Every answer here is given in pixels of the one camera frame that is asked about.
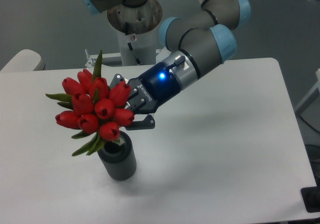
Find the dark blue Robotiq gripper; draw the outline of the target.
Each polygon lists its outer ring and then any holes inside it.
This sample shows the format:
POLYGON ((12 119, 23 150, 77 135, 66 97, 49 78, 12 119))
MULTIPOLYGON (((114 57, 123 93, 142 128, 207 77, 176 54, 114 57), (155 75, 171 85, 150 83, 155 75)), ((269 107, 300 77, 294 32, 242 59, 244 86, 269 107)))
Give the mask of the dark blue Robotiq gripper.
POLYGON ((125 127, 127 131, 154 129, 156 122, 153 113, 181 92, 178 80, 169 72, 164 62, 157 63, 130 80, 116 73, 109 87, 114 88, 122 81, 131 87, 131 94, 127 100, 128 109, 135 114, 133 122, 125 127))

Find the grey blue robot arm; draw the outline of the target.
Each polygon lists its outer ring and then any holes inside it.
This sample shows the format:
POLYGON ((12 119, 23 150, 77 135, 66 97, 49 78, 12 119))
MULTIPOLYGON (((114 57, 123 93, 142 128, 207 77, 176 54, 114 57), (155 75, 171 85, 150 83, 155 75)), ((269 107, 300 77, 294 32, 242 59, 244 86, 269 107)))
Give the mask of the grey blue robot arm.
POLYGON ((83 1, 91 13, 107 13, 123 66, 150 65, 128 81, 128 108, 145 115, 129 130, 154 128, 158 107, 231 58, 233 30, 251 17, 248 0, 199 0, 201 11, 187 20, 163 19, 157 0, 83 1))

